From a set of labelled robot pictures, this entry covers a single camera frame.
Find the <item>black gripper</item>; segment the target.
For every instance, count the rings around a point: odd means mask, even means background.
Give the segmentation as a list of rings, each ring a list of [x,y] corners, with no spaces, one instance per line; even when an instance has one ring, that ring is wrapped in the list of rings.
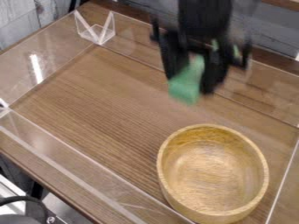
[[[150,0],[154,16],[154,36],[159,43],[163,70],[170,80],[190,64],[189,51],[202,52],[204,74],[201,92],[213,95],[225,82],[230,66],[246,68],[252,54],[249,20],[252,0]],[[213,48],[197,46],[197,41],[217,40]],[[232,62],[238,46],[242,59]]]

